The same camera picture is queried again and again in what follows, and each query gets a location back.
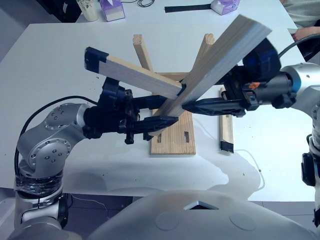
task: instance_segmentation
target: floor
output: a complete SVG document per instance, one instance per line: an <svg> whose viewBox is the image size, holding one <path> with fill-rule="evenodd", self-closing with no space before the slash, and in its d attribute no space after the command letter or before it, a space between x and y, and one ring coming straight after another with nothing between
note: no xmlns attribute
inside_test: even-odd
<svg viewBox="0 0 320 240"><path fill-rule="evenodd" d="M131 204L139 197L128 196L92 196L92 195L75 195L81 198L97 200L104 203L108 208L108 217L112 218L123 208ZM313 211L314 202L254 202L264 208L281 214L307 229L316 230L314 223ZM99 225L106 222L107 212L103 206L82 200L77 200L69 209L69 220L65 230L73 231L80 234L84 239L94 231Z"/></svg>

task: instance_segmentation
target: black tape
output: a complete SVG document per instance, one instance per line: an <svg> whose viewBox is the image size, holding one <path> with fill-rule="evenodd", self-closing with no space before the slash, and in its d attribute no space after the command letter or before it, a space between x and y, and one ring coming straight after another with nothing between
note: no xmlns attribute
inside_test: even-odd
<svg viewBox="0 0 320 240"><path fill-rule="evenodd" d="M234 144L227 141L220 141L220 148L223 151L234 153Z"/></svg>
<svg viewBox="0 0 320 240"><path fill-rule="evenodd" d="M211 4L203 5L190 5L190 6L165 6L164 11L166 13L194 11L194 10L208 10L211 9Z"/></svg>
<svg viewBox="0 0 320 240"><path fill-rule="evenodd" d="M93 47L87 47L84 52L84 67L85 69L99 73L99 62L106 62L108 53L99 51Z"/></svg>

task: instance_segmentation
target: black strap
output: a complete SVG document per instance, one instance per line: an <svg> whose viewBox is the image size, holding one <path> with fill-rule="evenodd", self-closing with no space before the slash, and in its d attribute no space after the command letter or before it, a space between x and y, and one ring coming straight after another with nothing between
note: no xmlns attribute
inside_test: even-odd
<svg viewBox="0 0 320 240"><path fill-rule="evenodd" d="M208 10L211 9L211 4L203 5L190 5L190 6L165 6L164 11L166 13L192 11L192 10Z"/></svg>

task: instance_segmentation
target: person's hand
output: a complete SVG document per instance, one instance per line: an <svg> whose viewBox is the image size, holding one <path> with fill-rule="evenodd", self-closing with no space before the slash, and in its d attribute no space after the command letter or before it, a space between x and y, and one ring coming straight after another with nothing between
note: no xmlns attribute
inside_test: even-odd
<svg viewBox="0 0 320 240"><path fill-rule="evenodd" d="M298 41L298 40L303 39L309 35L313 35L316 33L317 33L317 31L316 31L315 27L310 26L310 27L303 27L303 28L298 29L291 36L292 36L293 40Z"/></svg>

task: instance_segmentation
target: blue part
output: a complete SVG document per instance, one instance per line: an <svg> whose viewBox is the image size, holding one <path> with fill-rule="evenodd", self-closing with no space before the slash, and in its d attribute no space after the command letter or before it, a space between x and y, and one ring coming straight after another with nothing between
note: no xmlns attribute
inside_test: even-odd
<svg viewBox="0 0 320 240"><path fill-rule="evenodd" d="M300 88L301 88L301 79L298 77L292 79L292 92L297 93Z"/></svg>

